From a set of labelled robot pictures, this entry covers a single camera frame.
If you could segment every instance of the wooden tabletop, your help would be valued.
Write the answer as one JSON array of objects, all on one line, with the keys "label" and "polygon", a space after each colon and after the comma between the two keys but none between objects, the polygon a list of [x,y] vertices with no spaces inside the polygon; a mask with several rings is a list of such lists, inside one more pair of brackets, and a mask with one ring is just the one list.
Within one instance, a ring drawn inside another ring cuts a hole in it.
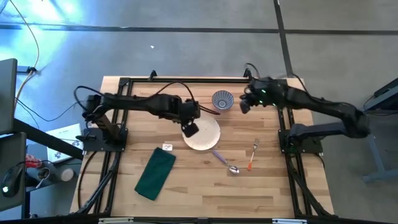
[{"label": "wooden tabletop", "polygon": [[[104,77],[101,92],[116,93],[120,77]],[[288,84],[301,88],[297,79]],[[149,96],[164,83],[134,83],[133,95]],[[279,151],[277,130],[279,119],[273,106],[252,108],[242,114],[239,96],[246,84],[187,83],[201,105],[214,109],[211,96],[218,90],[227,90],[234,96],[234,105],[221,115],[214,116],[221,128],[218,152],[240,169],[230,174],[210,151],[190,149],[183,141],[180,125],[143,111],[130,111],[127,118],[129,138],[122,153],[116,184],[112,216],[129,217],[225,217],[225,218],[288,218],[293,217],[292,199],[284,156]],[[166,88],[163,93],[189,97],[179,84]],[[111,119],[112,111],[107,113]],[[296,123],[312,124],[309,110],[294,111]],[[254,139],[260,143],[248,171]],[[137,194],[134,188],[153,150],[163,143],[173,144],[176,161],[163,189],[155,201]],[[81,188],[82,203],[98,185],[104,153],[99,152],[88,165]],[[333,213],[325,171],[318,157],[303,154],[307,184],[314,196]],[[105,190],[103,205],[106,203]],[[301,191],[297,191],[302,206]],[[71,212],[76,211],[77,194]]]}]

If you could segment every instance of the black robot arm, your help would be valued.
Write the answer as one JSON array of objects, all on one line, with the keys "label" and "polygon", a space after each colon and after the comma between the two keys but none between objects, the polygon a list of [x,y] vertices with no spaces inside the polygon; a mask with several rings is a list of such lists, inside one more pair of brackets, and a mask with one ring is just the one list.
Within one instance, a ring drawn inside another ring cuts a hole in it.
[{"label": "black robot arm", "polygon": [[198,132],[193,120],[200,117],[199,103],[192,99],[183,102],[177,95],[156,94],[148,97],[118,96],[110,93],[90,95],[83,117],[86,121],[96,123],[103,131],[106,129],[108,134],[117,134],[117,131],[112,131],[108,127],[108,122],[102,120],[109,110],[148,111],[159,118],[181,124],[181,129],[188,138]]},{"label": "black robot arm", "polygon": [[306,91],[288,86],[284,81],[271,77],[253,79],[244,89],[244,95],[241,96],[242,112],[247,113],[252,106],[274,105],[279,108],[308,109],[342,121],[313,126],[295,124],[290,130],[290,136],[298,139],[336,134],[344,134],[349,138],[365,138],[369,134],[369,121],[366,115],[355,106],[315,98]]}]

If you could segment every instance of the spoon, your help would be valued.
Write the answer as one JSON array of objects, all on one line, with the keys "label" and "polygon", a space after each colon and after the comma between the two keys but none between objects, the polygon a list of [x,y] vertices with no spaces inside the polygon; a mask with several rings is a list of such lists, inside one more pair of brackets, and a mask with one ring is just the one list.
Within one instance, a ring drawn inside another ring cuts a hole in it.
[{"label": "spoon", "polygon": [[44,180],[47,180],[48,177],[50,177],[50,169],[44,167],[43,169],[39,170],[37,173],[37,178],[39,178],[41,181],[39,184],[36,186],[36,189],[38,189]]},{"label": "spoon", "polygon": [[227,166],[228,166],[228,170],[233,173],[233,174],[238,174],[239,173],[239,169],[236,166],[231,166],[226,159],[224,159],[220,154],[218,154],[218,152],[216,152],[214,149],[211,150],[212,153],[222,162],[224,162]]}]

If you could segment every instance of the patterned bowl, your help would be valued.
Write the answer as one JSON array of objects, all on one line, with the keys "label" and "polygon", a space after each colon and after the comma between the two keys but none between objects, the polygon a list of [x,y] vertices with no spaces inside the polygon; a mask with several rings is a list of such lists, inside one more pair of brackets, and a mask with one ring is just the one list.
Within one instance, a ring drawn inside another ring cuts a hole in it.
[{"label": "patterned bowl", "polygon": [[228,110],[234,105],[234,97],[230,92],[220,90],[213,95],[212,102],[217,109]]}]

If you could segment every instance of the gray floor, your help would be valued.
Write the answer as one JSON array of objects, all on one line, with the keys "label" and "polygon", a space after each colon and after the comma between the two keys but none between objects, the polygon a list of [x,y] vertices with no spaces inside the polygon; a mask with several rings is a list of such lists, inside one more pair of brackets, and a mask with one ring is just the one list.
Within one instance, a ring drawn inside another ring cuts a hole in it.
[{"label": "gray floor", "polygon": [[[277,28],[271,0],[31,1],[32,11],[23,0],[14,2],[29,22],[48,24]],[[281,7],[287,29],[398,29],[394,0],[281,0]],[[0,21],[21,19],[8,4]],[[77,85],[98,89],[104,75],[147,76],[155,69],[159,75],[238,77],[245,62],[255,64],[264,76],[285,73],[277,34],[34,31],[40,73],[26,85],[21,100],[46,118],[74,102]],[[398,36],[288,35],[287,42],[294,72],[315,96],[361,106],[372,92],[397,78]],[[35,56],[28,30],[0,30],[0,59],[15,57],[19,64],[30,65]],[[19,75],[18,83],[23,78]],[[38,119],[40,129],[82,122],[80,113],[75,108],[52,123]],[[21,108],[16,117],[35,125]],[[315,123],[333,121],[316,113],[313,118]],[[386,164],[397,167],[396,116],[371,121]],[[371,184],[361,180],[376,170],[366,143],[332,137],[323,140],[323,146],[336,214],[397,222],[398,179]],[[32,211],[40,216],[68,213],[74,186],[70,182],[34,192]],[[45,207],[39,209],[43,201]],[[18,209],[0,213],[0,220],[18,218]]]}]

